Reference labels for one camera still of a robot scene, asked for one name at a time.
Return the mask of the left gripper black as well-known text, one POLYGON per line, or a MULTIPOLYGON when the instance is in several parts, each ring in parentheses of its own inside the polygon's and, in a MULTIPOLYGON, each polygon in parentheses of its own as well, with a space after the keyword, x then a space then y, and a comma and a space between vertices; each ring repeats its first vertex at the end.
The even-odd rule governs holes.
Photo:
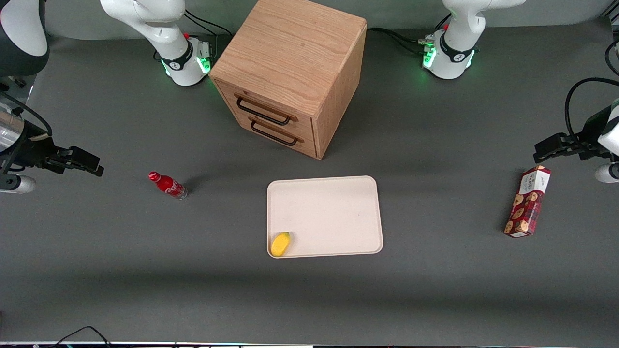
POLYGON ((533 160, 536 164, 561 156, 579 156, 581 161, 593 157, 612 160, 610 150, 600 145, 598 141, 609 121, 609 117, 610 114, 608 113, 595 113, 585 121, 582 130, 575 133, 571 126, 571 117, 567 114, 564 119, 568 129, 568 150, 567 143, 564 141, 567 134, 559 132, 535 144, 533 160))

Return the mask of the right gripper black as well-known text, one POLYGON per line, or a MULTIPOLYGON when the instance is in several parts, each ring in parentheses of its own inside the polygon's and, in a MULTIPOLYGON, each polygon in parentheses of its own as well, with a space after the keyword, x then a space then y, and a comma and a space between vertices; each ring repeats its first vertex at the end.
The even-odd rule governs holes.
POLYGON ((24 122, 24 128, 17 141, 2 150, 1 172, 22 171, 22 168, 42 168, 62 175, 66 170, 80 170, 97 177, 102 177, 105 168, 99 165, 100 158, 83 150, 71 147, 71 161, 62 156, 64 148, 55 146, 51 137, 42 140, 31 140, 32 137, 42 136, 44 130, 29 121, 24 122))

